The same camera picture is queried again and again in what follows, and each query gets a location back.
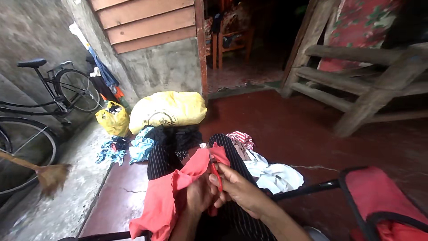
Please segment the red and white striped fabric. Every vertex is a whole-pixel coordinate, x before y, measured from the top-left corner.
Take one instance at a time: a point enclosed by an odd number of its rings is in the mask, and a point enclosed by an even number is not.
[[[250,149],[253,150],[253,146],[255,145],[253,142],[253,139],[251,138],[250,135],[248,135],[247,133],[243,133],[240,131],[235,131],[229,134],[226,134],[227,137],[229,137],[232,140],[238,140],[239,142],[242,143],[243,147],[245,149]]]

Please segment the bicycle wheel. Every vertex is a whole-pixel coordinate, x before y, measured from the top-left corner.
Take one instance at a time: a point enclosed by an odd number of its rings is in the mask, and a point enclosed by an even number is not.
[[[57,137],[46,125],[25,118],[0,117],[0,129],[4,151],[39,166],[56,162]],[[37,181],[33,170],[0,158],[0,196],[9,196]]]
[[[78,110],[92,113],[101,106],[100,94],[90,81],[89,76],[83,72],[75,69],[62,69],[55,75],[53,85],[55,92],[67,99],[66,104],[74,104]]]

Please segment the broom handle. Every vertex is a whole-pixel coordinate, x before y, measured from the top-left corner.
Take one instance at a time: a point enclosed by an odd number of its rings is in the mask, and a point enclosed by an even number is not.
[[[0,151],[0,157],[7,159],[7,160],[9,160],[15,164],[20,165],[20,166],[27,167],[27,168],[34,170],[34,171],[38,171],[40,169],[40,167],[38,165],[34,165],[34,164],[32,164],[26,160],[19,159],[17,157],[14,157],[14,156],[9,155],[7,153],[4,153],[2,151]]]

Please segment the black striped pants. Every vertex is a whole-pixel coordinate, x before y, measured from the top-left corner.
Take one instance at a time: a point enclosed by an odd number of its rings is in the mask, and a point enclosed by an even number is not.
[[[232,141],[229,137],[223,134],[215,134],[209,139],[209,144],[212,145],[214,142],[217,142],[219,146],[223,146],[226,151],[226,156],[230,161],[230,166],[232,169],[236,170],[249,180],[251,183],[256,185],[253,177],[236,151],[235,147],[232,144]],[[156,145],[150,151],[149,164],[148,164],[148,177],[149,180],[160,178],[162,176],[168,175],[173,172],[175,169],[181,169],[183,165],[180,160],[177,158],[174,152],[168,150],[168,147],[162,145]],[[248,237],[245,240],[263,240],[263,241],[275,241],[276,238],[269,231],[269,229],[260,221],[251,217],[246,211],[244,211],[236,202],[227,202],[223,207],[218,211],[217,220],[214,223],[203,219],[209,219],[208,217],[203,217],[201,222],[198,225],[198,233],[203,233],[204,240],[212,239],[216,240],[213,237],[213,234],[218,233],[221,235],[219,230],[219,223],[224,226],[233,227],[235,232],[239,236]],[[205,229],[201,226],[210,226],[207,228],[207,232],[202,232],[199,229]]]

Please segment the bicycle seat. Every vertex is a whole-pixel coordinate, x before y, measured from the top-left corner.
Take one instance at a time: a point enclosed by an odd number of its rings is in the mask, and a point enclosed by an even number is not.
[[[40,66],[44,65],[46,62],[47,61],[44,58],[37,58],[29,61],[20,61],[18,62],[18,67],[39,68]]]

